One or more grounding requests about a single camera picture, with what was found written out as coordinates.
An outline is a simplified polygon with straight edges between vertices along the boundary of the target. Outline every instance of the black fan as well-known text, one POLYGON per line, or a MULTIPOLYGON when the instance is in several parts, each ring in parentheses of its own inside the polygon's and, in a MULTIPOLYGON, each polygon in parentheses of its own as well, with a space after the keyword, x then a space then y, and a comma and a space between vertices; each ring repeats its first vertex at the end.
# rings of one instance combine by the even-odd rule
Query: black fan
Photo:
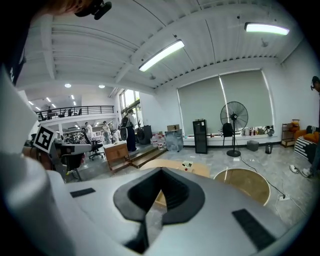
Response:
POLYGON ((240 151, 235 150, 236 147, 236 132, 240 132, 248 123, 248 111, 244 105, 237 101, 227 103, 221 110, 220 119, 222 125, 230 123, 233 128, 233 150, 229 150, 226 154, 230 157, 238 157, 240 151))

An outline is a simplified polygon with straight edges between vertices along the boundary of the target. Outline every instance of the small grey box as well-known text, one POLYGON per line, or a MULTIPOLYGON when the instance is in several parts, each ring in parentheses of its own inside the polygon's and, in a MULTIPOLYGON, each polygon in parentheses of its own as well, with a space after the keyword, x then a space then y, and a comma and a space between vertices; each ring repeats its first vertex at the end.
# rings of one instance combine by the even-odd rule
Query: small grey box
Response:
POLYGON ((246 142, 246 148, 251 151, 257 151, 259 148, 259 142, 254 140, 249 140, 246 142))

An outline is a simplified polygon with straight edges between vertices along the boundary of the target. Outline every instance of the roller blind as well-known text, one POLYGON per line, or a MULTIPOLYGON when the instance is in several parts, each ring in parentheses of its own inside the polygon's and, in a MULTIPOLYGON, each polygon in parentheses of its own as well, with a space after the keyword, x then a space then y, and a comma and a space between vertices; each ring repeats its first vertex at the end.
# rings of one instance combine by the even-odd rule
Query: roller blind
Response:
POLYGON ((273 125, 269 91, 260 70, 226 74, 220 78, 227 103, 240 102, 247 109, 246 127, 273 125))
POLYGON ((194 134, 195 119, 206 119, 208 133, 217 133, 222 128, 220 112, 225 99, 218 77, 187 85, 178 89, 178 93, 186 135, 194 134))

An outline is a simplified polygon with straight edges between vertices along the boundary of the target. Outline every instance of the shoe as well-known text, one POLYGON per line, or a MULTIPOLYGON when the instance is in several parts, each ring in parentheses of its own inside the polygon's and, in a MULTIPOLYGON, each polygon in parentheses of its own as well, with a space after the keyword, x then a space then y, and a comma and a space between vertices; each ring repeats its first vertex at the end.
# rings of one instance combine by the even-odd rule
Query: shoe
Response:
POLYGON ((307 178, 311 178, 311 177, 313 177, 314 175, 310 172, 310 169, 303 169, 302 170, 302 173, 303 173, 303 175, 305 176, 305 177, 307 177, 307 178))

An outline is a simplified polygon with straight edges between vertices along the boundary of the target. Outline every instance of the ceiling light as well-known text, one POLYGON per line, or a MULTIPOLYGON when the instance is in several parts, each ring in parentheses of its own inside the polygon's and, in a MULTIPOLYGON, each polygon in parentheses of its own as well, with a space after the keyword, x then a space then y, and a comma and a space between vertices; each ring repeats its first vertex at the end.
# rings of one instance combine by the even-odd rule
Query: ceiling light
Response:
POLYGON ((266 32, 266 33, 274 33, 279 35, 287 35, 290 31, 285 27, 261 24, 261 23, 252 23, 252 22, 247 22, 244 25, 244 29, 247 32, 266 32))
POLYGON ((164 48, 157 54, 155 54, 153 57, 151 57, 149 60, 147 60, 144 64, 142 64, 139 67, 139 70, 146 71, 147 69, 151 68, 154 64, 161 61, 163 58, 167 57, 169 54, 172 54, 173 52, 185 47, 184 43, 181 40, 178 40, 174 42, 173 44, 170 44, 168 47, 164 48))

